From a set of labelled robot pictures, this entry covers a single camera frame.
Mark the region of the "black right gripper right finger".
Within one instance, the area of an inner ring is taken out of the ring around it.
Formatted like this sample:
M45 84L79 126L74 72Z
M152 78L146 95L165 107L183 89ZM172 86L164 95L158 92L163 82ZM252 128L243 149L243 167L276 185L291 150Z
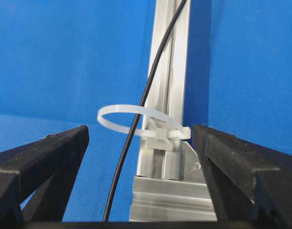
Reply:
M193 143L221 224L292 227L292 156L195 125Z

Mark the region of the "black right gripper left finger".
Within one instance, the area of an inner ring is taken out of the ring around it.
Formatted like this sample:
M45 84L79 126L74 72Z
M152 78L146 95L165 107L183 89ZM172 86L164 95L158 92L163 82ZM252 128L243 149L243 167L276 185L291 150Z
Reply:
M0 152L0 223L62 221L88 144L81 125Z

